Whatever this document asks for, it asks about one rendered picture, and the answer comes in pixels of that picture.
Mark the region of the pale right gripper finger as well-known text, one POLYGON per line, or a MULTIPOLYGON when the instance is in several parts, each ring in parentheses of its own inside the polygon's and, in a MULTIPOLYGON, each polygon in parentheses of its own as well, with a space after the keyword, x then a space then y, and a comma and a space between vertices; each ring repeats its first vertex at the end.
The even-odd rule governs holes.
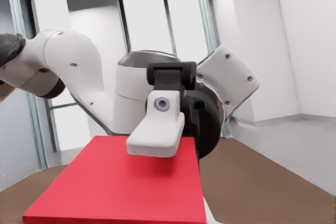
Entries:
POLYGON ((205 213, 206 213, 207 224, 214 224, 214 218, 213 218, 212 212, 211 212, 205 198, 203 198, 203 200, 204 200, 204 208, 205 208, 205 213))

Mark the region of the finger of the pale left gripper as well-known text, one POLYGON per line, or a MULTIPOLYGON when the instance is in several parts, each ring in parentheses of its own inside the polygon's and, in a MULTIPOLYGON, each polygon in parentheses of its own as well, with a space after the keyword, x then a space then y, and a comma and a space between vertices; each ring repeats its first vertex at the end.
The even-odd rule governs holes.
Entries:
POLYGON ((154 89, 147 99, 145 117, 127 139, 129 154, 151 157, 176 154, 185 122, 180 111, 182 90, 180 70, 154 70, 154 89))

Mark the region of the red wooden cube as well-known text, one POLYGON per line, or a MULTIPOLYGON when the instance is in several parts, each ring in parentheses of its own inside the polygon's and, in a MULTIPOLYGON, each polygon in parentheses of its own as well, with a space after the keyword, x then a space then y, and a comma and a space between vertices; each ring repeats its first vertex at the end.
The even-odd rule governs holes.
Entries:
POLYGON ((194 140, 170 158, 97 136, 23 214, 24 224, 206 224, 194 140))

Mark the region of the dark framed window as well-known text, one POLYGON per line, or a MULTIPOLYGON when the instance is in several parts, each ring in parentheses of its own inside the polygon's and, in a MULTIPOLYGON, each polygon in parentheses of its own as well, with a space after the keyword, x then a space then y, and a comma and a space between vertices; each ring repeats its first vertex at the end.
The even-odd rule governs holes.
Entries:
POLYGON ((198 0, 120 0, 128 49, 167 52, 181 60, 208 55, 198 0))
MULTIPOLYGON (((71 29, 67 0, 31 0, 38 32, 47 29, 71 29)), ((68 89, 47 101, 51 128, 58 151, 85 147, 91 140, 86 113, 77 105, 68 89)))

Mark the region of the silver frame post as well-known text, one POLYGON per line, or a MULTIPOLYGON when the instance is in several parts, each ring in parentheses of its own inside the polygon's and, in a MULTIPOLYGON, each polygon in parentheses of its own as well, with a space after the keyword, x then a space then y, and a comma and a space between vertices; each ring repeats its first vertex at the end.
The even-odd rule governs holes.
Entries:
MULTIPOLYGON (((11 15, 13 19, 15 33, 21 34, 26 38, 26 31, 22 15, 20 0, 9 0, 11 15)), ((35 153, 37 158, 37 171, 43 171, 48 168, 43 136, 39 121, 37 101, 34 95, 26 92, 26 100, 28 104, 28 113, 30 117, 31 130, 34 140, 35 153)))
POLYGON ((212 0, 198 0, 208 54, 220 44, 212 0))

